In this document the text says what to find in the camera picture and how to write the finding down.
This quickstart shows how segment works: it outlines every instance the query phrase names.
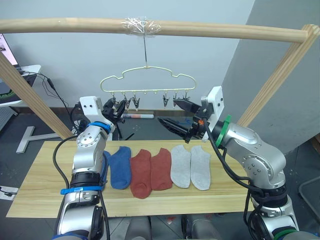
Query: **white tube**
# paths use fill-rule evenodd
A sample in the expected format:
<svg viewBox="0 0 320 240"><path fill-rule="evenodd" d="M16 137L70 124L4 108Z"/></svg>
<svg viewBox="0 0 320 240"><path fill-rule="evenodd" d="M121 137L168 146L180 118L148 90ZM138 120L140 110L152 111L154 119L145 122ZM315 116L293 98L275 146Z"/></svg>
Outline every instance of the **white tube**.
<svg viewBox="0 0 320 240"><path fill-rule="evenodd" d="M155 118L153 114L131 114L131 113L123 113L121 117L124 119L154 119Z"/></svg>

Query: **clothes hanger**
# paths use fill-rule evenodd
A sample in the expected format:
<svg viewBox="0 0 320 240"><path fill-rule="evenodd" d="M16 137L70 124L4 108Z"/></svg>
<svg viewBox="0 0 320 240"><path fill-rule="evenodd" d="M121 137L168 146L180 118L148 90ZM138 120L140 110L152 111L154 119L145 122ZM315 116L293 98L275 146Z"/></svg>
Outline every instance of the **clothes hanger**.
<svg viewBox="0 0 320 240"><path fill-rule="evenodd" d="M123 95L125 95L126 93L133 93L135 95L135 93L137 92L143 92L144 94L147 94L147 92L154 92L155 94L157 92L160 92L160 91L164 91L165 93L168 92L168 91L175 91L175 92L178 92L178 91L185 91L186 93L190 90L193 90L197 87L197 81L196 79L193 77L193 76L190 76L190 75L187 75L187 74L184 74L184 73L179 73L177 75L175 75L173 73L172 70L168 69L168 68L165 68L165 67L160 67L160 66L149 66L148 65L148 61L147 61L147 49L146 49L146 34L145 34L145 31L144 31L144 24L147 23L146 21L141 21L139 23L139 32L143 33L143 44L144 44L144 57L145 57L145 66L141 66L141 67L135 67L135 68L130 68L130 69L127 69L127 70L124 70L122 73L121 73L121 76L116 76L116 75L111 75L111 76L108 76L108 77L105 77L104 79L101 80L100 82L100 88L102 91L106 92L106 93L111 93L112 96L115 95L115 93L122 93ZM106 81L106 80L109 80L109 79L117 79L117 80L121 80L121 79L124 79L125 78L125 74L128 73L128 72L132 72L132 71L139 71L139 70L148 70L148 69L157 69L157 70L163 70L163 71L167 71L170 73L170 76L172 78L179 78L180 76L184 76L184 77L187 77L189 79L191 79L193 82L194 82L194 86L193 87L183 87L183 88L161 88L161 89L130 89L130 90L110 90L110 89L105 89L103 87L103 83Z"/></svg>

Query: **sock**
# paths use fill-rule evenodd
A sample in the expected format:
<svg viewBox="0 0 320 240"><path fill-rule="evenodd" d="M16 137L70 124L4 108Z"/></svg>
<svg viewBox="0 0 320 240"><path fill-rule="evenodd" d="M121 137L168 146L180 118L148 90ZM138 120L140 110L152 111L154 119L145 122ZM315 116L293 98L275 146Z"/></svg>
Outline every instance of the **sock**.
<svg viewBox="0 0 320 240"><path fill-rule="evenodd" d="M191 153L183 145L171 150L171 180L179 188L186 189L190 185Z"/></svg>
<svg viewBox="0 0 320 240"><path fill-rule="evenodd" d="M150 162L152 190L170 189L172 187L170 152L165 148L161 148L157 155L151 157Z"/></svg>
<svg viewBox="0 0 320 240"><path fill-rule="evenodd" d="M134 197L145 199L151 193L151 153L141 149L131 158L131 185L130 189Z"/></svg>
<svg viewBox="0 0 320 240"><path fill-rule="evenodd" d="M211 155L205 152L201 146L191 148L191 181L199 190L210 188L210 158Z"/></svg>
<svg viewBox="0 0 320 240"><path fill-rule="evenodd" d="M131 150L127 146L120 146L119 150L108 158L110 183L114 189L125 189L130 185L130 158Z"/></svg>

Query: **floor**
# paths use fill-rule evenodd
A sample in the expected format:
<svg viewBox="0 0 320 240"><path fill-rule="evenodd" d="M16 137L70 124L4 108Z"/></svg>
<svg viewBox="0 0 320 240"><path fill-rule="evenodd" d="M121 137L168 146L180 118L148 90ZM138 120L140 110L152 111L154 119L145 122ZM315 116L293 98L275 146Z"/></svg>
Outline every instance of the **floor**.
<svg viewBox="0 0 320 240"><path fill-rule="evenodd" d="M70 127L67 115L60 119ZM188 119L180 117L180 123L186 126ZM30 142L25 153L16 154L19 141L26 127L35 126L34 134L47 134L51 130L34 114L13 116L0 132L0 185L19 188L43 141ZM127 119L120 124L123 137L134 132L131 140L175 140L173 133L165 131L155 119ZM299 197L298 187L301 183L319 176L320 155L306 142L286 154L287 165L284 169L289 195L292 198L295 215L301 230L320 233L320 224L307 204ZM316 189L314 197L319 199ZM55 219L53 218L6 218L11 201L0 200L0 240L49 240L53 235ZM250 239L248 230L243 223L242 213L215 214L208 213L224 240ZM181 239L181 217L179 215L159 215L151 217L152 235L154 240ZM111 239L122 240L130 223L130 217L111 218L109 220Z"/></svg>

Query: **gray wall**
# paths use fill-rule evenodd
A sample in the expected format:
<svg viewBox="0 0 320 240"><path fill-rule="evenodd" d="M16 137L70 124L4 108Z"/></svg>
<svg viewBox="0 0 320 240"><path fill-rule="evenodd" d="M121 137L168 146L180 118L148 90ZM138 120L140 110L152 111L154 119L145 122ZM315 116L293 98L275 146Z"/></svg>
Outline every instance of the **gray wall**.
<svg viewBox="0 0 320 240"><path fill-rule="evenodd" d="M301 29L320 25L319 0L256 0L248 25ZM237 122L287 51L289 43L241 40L223 82L224 118ZM320 41L249 125L284 153L320 132Z"/></svg>
<svg viewBox="0 0 320 240"><path fill-rule="evenodd" d="M0 0L0 18L126 18L147 16L151 20L246 24L254 0ZM40 64L42 72L55 84L60 95L74 105L82 96L100 96L105 102L110 93L100 90L100 81L111 75L145 64L143 38L104 33L20 33L5 35L18 62ZM190 92L199 100L214 85L221 85L238 39L156 36L146 39L148 64L172 69L175 74L194 76L198 87ZM187 88L193 82L171 78L167 72L150 69L130 72L124 80L109 81L109 89ZM62 106L46 96L40 81L34 89L51 107ZM168 109L173 106L169 93ZM141 109L163 109L163 92L137 94ZM119 93L117 99L123 99Z"/></svg>

